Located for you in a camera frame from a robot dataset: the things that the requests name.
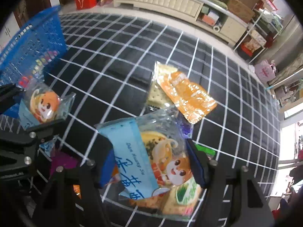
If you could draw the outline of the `green cracker pack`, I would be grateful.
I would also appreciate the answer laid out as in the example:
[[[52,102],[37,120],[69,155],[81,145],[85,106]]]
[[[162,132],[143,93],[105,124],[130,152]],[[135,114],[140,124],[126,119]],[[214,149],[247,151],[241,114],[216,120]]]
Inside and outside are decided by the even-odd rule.
[[[198,151],[204,152],[209,160],[213,159],[216,156],[216,151],[205,147],[204,145],[195,144],[195,147]]]

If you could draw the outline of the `small cartoon pastry packet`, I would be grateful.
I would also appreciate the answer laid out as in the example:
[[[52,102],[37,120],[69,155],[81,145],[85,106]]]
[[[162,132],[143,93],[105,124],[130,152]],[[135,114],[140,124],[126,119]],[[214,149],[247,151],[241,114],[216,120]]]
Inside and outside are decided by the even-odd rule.
[[[73,92],[60,97],[43,81],[31,79],[20,100],[21,126],[26,130],[57,119],[67,119],[75,99],[76,94]]]

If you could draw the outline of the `magenta snack packet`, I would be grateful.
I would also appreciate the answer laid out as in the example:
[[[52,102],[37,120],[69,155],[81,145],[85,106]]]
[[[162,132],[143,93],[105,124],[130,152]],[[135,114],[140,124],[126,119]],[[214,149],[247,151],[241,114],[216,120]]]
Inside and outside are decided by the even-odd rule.
[[[52,154],[52,162],[50,166],[50,176],[56,171],[58,166],[62,166],[65,169],[73,169],[77,166],[78,160],[62,151],[55,150]]]

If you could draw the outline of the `purple snack packet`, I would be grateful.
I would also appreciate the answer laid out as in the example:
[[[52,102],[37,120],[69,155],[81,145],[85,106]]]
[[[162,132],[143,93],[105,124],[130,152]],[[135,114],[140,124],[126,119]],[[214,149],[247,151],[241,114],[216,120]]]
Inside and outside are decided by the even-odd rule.
[[[186,120],[182,121],[181,130],[185,138],[192,138],[193,125],[188,123]]]

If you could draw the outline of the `orange biscuit roll pack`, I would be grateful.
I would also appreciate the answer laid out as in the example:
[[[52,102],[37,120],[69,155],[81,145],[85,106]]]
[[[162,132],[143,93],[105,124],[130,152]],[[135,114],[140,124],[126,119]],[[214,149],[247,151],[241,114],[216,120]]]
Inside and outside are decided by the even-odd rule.
[[[108,186],[108,185],[111,185],[112,183],[117,183],[120,180],[121,179],[120,179],[118,167],[115,166],[113,171],[112,171],[112,174],[109,178],[107,177],[107,178],[102,178],[101,179],[101,186],[102,187]],[[73,191],[78,196],[78,198],[80,198],[80,199],[82,198],[81,189],[80,189],[80,186],[78,184],[73,185]]]

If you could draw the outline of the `large blue cartoon snack bag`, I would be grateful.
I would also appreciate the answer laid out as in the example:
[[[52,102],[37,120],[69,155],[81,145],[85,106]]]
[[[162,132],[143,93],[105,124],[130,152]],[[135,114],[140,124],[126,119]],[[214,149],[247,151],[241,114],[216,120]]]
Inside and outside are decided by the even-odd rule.
[[[95,126],[113,146],[123,189],[131,205],[189,219],[202,187],[195,181],[186,138],[175,108]]]

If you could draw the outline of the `orange snack packet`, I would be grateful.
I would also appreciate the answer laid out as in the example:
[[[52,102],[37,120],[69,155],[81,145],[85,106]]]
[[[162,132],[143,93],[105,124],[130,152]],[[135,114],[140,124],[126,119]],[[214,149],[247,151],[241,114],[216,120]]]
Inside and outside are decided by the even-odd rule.
[[[199,84],[176,67],[155,62],[152,80],[165,92],[190,124],[196,124],[216,107],[216,101]]]

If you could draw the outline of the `clear cracker pack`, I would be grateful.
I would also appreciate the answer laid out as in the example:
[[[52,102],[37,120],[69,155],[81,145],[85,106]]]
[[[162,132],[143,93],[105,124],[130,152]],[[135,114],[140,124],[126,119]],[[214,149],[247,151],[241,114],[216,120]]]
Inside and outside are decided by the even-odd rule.
[[[147,95],[146,104],[153,108],[166,109],[172,106],[173,102],[157,84],[157,81],[152,80]]]

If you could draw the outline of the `blue plastic basket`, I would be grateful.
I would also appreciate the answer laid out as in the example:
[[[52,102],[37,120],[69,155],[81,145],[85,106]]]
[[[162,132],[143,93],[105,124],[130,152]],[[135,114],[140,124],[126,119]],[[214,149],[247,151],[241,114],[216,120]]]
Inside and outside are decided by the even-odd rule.
[[[43,68],[50,68],[66,52],[59,11],[45,9],[24,24],[1,52],[1,86],[25,86],[32,77],[41,79]]]

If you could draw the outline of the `black white grid tablecloth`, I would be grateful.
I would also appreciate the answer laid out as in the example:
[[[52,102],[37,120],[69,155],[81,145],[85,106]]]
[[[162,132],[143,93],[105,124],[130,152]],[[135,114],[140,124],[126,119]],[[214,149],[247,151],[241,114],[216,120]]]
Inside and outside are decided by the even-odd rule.
[[[1,226],[274,226],[274,99],[180,30],[44,10],[1,52]]]

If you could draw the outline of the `pink tote bag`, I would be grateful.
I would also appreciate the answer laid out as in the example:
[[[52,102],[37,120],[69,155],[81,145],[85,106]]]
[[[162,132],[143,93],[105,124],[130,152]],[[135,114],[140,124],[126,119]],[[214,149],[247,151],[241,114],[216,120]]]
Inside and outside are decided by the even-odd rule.
[[[268,62],[266,59],[257,63],[255,66],[255,74],[262,83],[272,81],[276,77],[275,61]]]

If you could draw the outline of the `white metal shelf rack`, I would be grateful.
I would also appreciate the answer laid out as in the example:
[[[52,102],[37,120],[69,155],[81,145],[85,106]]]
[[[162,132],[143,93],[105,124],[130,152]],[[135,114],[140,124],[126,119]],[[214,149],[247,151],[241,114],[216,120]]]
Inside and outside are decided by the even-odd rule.
[[[234,51],[248,64],[252,64],[261,54],[269,49],[282,33],[283,18],[277,13],[278,8],[270,0],[255,5],[255,15],[248,23],[243,36],[234,46]]]

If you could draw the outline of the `brown cardboard box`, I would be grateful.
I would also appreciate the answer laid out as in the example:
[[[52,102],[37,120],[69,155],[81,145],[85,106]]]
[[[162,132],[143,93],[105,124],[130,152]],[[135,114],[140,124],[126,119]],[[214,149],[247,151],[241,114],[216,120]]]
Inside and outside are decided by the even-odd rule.
[[[239,0],[228,0],[227,7],[231,13],[235,14],[246,23],[255,16],[255,12]]]

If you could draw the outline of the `green folded cloth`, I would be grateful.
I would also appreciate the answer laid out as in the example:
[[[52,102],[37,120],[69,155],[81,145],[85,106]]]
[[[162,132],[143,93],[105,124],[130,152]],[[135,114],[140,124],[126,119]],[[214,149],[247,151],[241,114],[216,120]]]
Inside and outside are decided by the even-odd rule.
[[[215,3],[216,5],[220,6],[221,8],[228,10],[228,6],[227,4],[225,4],[224,2],[220,1],[220,0],[208,0],[212,3]]]

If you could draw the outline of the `cream TV cabinet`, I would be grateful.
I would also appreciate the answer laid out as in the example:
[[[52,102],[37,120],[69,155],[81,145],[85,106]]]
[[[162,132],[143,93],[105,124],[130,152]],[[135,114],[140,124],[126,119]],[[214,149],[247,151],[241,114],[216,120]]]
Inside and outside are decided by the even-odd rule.
[[[200,27],[226,41],[231,47],[247,31],[248,24],[209,0],[113,0],[115,7],[131,4],[135,8],[163,13]]]

